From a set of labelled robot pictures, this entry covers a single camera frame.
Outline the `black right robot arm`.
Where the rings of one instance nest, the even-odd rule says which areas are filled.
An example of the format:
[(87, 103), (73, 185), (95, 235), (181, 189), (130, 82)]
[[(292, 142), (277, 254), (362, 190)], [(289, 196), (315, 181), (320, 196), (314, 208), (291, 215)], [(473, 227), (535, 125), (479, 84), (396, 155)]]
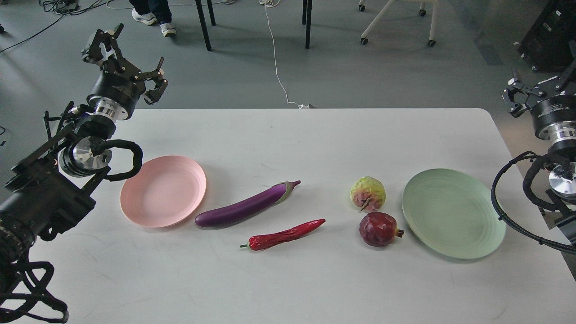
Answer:
[[(538, 244), (567, 254), (575, 254), (576, 197), (576, 97), (575, 61), (562, 73), (528, 86), (515, 74), (502, 91), (506, 110), (513, 117), (529, 113), (536, 138), (549, 142), (547, 153), (526, 151), (503, 166), (491, 186), (491, 201), (498, 218), (518, 233)], [(496, 189), (512, 166), (529, 161), (522, 190), (537, 206), (549, 225), (560, 230), (567, 243), (556, 242), (531, 233), (509, 217), (498, 202)]]

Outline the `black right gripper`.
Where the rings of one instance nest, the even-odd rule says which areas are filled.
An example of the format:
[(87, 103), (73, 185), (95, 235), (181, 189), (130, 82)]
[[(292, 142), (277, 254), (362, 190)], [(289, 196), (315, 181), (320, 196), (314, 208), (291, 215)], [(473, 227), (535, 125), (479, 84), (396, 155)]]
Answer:
[(554, 86), (557, 96), (543, 100), (546, 92), (538, 86), (528, 86), (522, 82), (520, 73), (514, 67), (512, 68), (512, 78), (508, 80), (508, 86), (502, 90), (502, 100), (507, 112), (517, 118), (530, 109), (535, 136), (545, 141), (559, 141), (562, 138), (559, 135), (560, 131), (575, 129), (575, 41), (569, 41), (568, 47), (573, 60), (564, 72), (558, 76)]

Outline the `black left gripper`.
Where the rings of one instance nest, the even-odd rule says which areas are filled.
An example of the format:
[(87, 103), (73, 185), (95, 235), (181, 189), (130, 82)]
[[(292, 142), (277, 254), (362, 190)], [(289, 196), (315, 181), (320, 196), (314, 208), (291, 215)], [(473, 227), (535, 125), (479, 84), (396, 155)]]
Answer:
[(87, 97), (87, 103), (95, 108), (106, 101), (119, 109), (114, 116), (117, 120), (132, 117), (140, 96), (148, 105), (157, 103), (168, 85), (162, 69), (164, 57), (161, 57), (157, 67), (149, 72), (142, 72), (128, 61), (123, 61), (125, 65), (122, 68), (120, 61), (123, 54), (117, 39), (123, 28), (124, 24), (119, 24), (113, 30), (98, 29), (81, 51), (83, 62), (96, 64), (101, 69), (101, 74)]

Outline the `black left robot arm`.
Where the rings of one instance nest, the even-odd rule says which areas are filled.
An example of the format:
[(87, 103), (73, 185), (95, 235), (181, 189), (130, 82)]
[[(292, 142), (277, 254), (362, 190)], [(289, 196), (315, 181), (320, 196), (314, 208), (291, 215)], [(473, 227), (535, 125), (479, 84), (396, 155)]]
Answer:
[(47, 141), (12, 168), (5, 187), (12, 193), (1, 204), (1, 308), (3, 324), (24, 316), (47, 323), (68, 321), (68, 306), (47, 290), (54, 275), (50, 262), (31, 262), (37, 238), (51, 241), (75, 227), (95, 207), (92, 193), (101, 182), (134, 177), (143, 152), (132, 141), (113, 139), (119, 120), (132, 117), (143, 98), (151, 105), (167, 87), (161, 68), (143, 72), (126, 58), (117, 40), (124, 25), (95, 31), (82, 61), (96, 64), (99, 77), (85, 104), (68, 103), (58, 116), (43, 117)]

